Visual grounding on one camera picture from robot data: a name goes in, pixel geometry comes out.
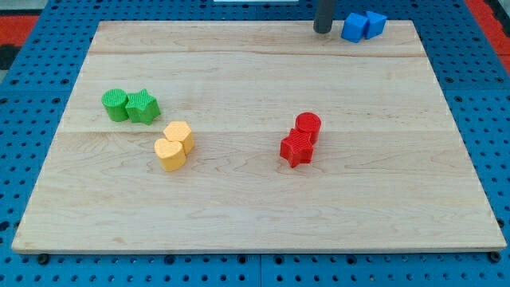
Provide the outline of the grey cylindrical robot arm tip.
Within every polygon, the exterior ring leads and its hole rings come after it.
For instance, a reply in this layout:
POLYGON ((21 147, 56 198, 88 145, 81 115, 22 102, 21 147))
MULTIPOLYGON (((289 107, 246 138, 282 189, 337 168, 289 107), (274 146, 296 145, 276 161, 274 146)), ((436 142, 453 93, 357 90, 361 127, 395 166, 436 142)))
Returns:
POLYGON ((335 0, 318 0, 313 30, 316 33, 329 33, 331 31, 335 13, 335 0))

